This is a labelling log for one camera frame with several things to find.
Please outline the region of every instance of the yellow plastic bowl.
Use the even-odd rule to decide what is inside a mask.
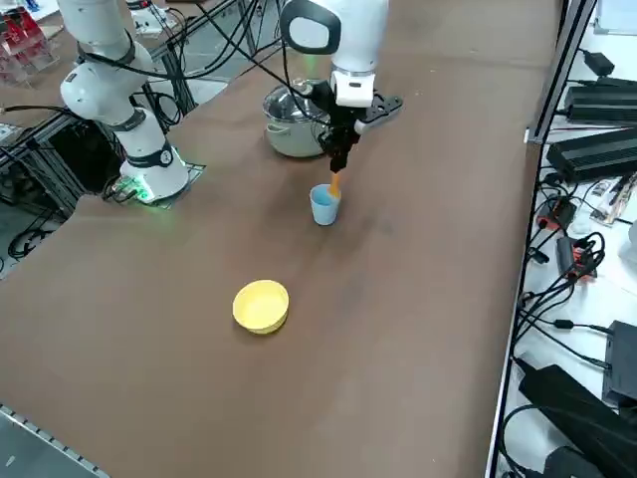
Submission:
[[[253,334],[271,334],[286,321],[290,297],[275,281],[256,281],[244,287],[232,304],[237,323]]]

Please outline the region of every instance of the silver pot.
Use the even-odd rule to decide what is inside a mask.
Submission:
[[[325,126],[311,118],[326,122],[329,116],[306,98],[297,96],[297,103],[306,115],[297,107],[288,87],[276,87],[266,96],[263,101],[263,113],[268,118],[266,137],[276,151],[286,156],[309,157],[322,154],[317,138]]]

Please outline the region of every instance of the blue cup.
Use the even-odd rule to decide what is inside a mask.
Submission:
[[[310,191],[310,203],[315,223],[329,226],[336,220],[340,198],[329,194],[329,184],[319,184]]]

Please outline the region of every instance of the white robotic arm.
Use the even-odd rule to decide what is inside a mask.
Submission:
[[[388,0],[289,0],[281,32],[299,52],[332,55],[329,83],[337,105],[368,108],[388,10]]]
[[[59,5],[67,30],[91,53],[152,70],[146,49],[124,29],[116,0],[59,0]],[[154,114],[128,100],[145,82],[144,75],[86,60],[67,75],[61,93],[75,114],[113,131],[126,152],[121,174],[134,181],[137,198],[150,203],[183,189],[188,170]]]

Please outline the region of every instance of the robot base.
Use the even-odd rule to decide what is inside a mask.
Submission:
[[[173,196],[186,187],[188,168],[174,147],[172,153],[173,160],[168,167],[135,167],[128,161],[121,165],[119,173],[133,180],[138,201],[151,204]]]

